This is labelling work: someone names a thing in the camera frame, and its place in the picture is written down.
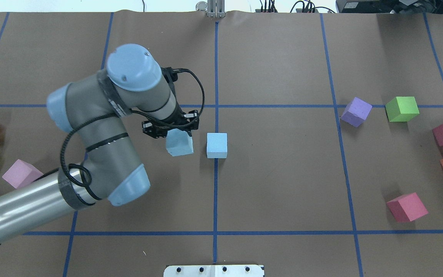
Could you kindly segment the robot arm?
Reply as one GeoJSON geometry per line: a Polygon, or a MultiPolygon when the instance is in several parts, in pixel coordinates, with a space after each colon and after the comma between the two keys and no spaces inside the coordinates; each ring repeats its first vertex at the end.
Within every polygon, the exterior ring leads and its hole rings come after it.
{"type": "Polygon", "coordinates": [[[141,45],[117,47],[104,68],[51,93],[47,111],[67,133],[60,165],[28,186],[0,196],[0,245],[102,199],[114,206],[130,203],[150,188],[146,168],[122,119],[146,121],[144,134],[155,139],[178,129],[191,136],[203,112],[183,112],[174,83],[186,68],[162,68],[141,45]]]}

